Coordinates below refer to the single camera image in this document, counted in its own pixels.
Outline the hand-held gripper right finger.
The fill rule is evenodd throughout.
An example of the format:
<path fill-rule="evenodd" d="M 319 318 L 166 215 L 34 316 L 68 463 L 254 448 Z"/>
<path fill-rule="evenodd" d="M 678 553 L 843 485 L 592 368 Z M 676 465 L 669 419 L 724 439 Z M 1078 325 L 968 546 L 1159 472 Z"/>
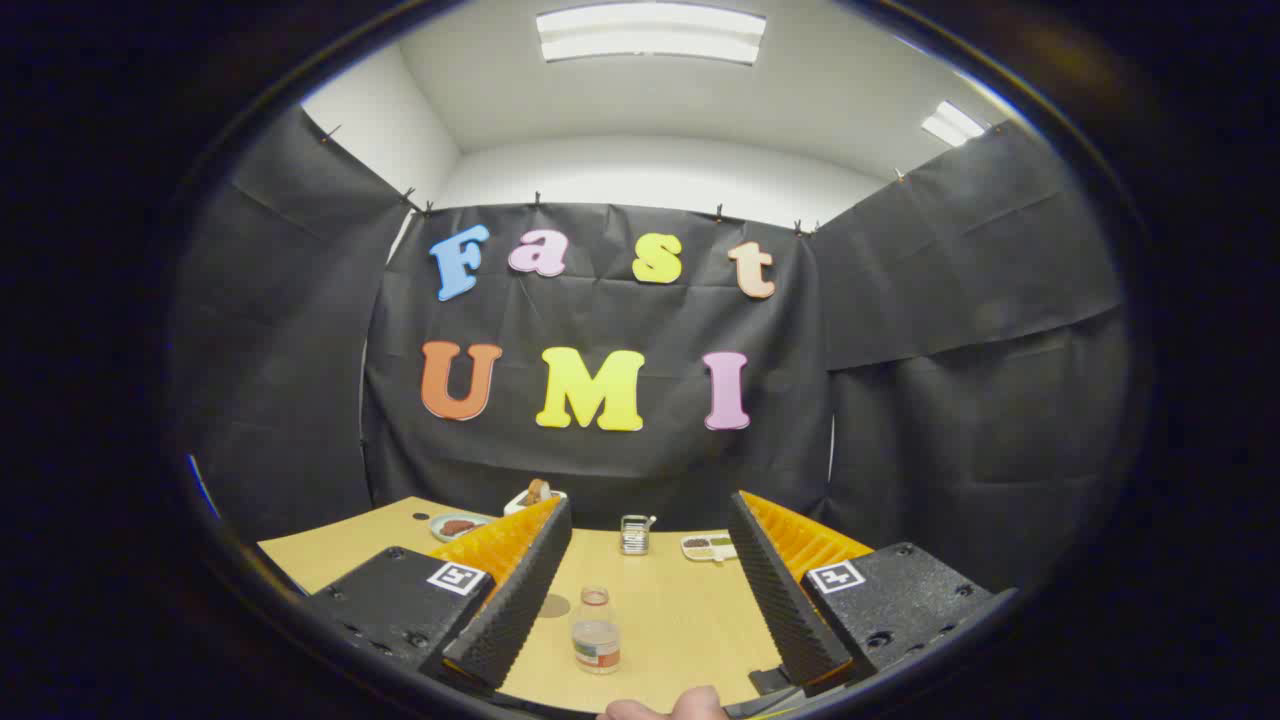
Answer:
<path fill-rule="evenodd" d="M 809 697 L 905 667 L 1014 596 L 911 542 L 872 550 L 746 491 L 730 505 L 753 597 L 786 676 Z"/>

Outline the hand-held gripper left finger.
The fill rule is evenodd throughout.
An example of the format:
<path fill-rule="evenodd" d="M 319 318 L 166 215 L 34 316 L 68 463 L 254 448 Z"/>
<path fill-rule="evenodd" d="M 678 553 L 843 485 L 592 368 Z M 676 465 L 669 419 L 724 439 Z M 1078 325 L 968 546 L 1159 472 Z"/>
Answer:
<path fill-rule="evenodd" d="M 495 691 L 527 639 L 570 544 L 553 497 L 430 553 L 387 547 L 306 603 L 356 648 L 425 676 Z"/>

